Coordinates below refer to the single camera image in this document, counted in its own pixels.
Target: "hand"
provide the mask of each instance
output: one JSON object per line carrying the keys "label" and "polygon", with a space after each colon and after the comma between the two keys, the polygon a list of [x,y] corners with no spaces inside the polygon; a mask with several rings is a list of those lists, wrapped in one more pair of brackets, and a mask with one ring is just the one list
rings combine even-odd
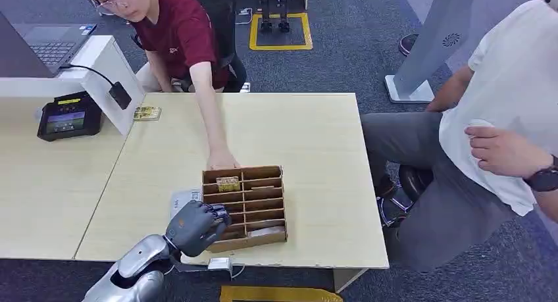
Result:
{"label": "hand", "polygon": [[238,164],[228,149],[212,150],[209,152],[209,158],[207,159],[208,170],[232,169],[239,167],[240,164]]}
{"label": "hand", "polygon": [[186,256],[196,257],[213,244],[231,222],[213,226],[215,216],[210,207],[199,201],[190,201],[170,220],[165,236]]}
{"label": "hand", "polygon": [[553,164],[552,155],[514,132],[471,126],[465,133],[473,137],[471,153],[480,169],[493,174],[527,179]]}

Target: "logo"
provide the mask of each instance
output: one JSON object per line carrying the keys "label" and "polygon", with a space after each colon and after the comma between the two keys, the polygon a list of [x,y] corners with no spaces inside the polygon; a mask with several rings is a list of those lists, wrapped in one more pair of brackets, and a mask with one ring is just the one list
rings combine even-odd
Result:
{"label": "logo", "polygon": [[456,45],[460,39],[461,39],[460,34],[448,34],[442,41],[442,45],[444,47],[451,47],[453,45]]}

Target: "small robot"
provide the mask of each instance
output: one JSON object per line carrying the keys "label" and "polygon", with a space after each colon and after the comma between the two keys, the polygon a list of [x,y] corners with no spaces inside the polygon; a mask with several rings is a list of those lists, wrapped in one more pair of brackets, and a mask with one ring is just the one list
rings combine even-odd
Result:
{"label": "small robot", "polygon": [[279,22],[279,30],[284,33],[291,31],[289,22],[287,20],[288,1],[289,0],[260,0],[260,4],[262,5],[262,10],[263,10],[262,23],[261,23],[262,32],[271,32],[273,27],[269,18],[269,5],[271,2],[275,2],[276,6],[281,8],[280,9],[281,21]]}

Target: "laptop keyboard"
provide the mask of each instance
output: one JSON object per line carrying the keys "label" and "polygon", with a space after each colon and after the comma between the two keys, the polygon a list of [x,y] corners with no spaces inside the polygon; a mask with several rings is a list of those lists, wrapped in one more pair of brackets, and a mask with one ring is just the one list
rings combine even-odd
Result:
{"label": "laptop keyboard", "polygon": [[51,42],[30,45],[35,54],[46,65],[56,65],[70,52],[76,45],[72,42]]}

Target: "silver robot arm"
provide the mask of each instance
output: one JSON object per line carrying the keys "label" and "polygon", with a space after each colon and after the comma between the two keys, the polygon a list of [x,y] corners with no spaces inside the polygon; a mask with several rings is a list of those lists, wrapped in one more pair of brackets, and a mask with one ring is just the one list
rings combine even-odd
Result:
{"label": "silver robot arm", "polygon": [[137,243],[86,293],[84,302],[152,302],[174,267],[196,271],[180,263],[180,256],[198,256],[230,225],[222,205],[190,201],[172,218],[165,235],[149,235]]}

